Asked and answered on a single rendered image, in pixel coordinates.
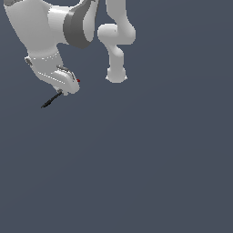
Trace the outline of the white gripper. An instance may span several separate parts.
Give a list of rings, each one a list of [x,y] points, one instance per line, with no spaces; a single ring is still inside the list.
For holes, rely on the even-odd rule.
[[[61,95],[67,96],[79,90],[79,83],[75,74],[63,66],[59,52],[49,56],[26,56],[25,61],[30,65],[35,75],[42,81],[50,84]]]

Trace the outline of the thin black stick object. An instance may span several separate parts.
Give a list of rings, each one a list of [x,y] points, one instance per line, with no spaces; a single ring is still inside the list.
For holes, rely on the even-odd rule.
[[[48,101],[46,101],[41,108],[47,107],[49,106],[56,98],[58,98],[59,96],[62,95],[62,92],[58,92],[55,96],[53,96],[52,98],[50,98]]]

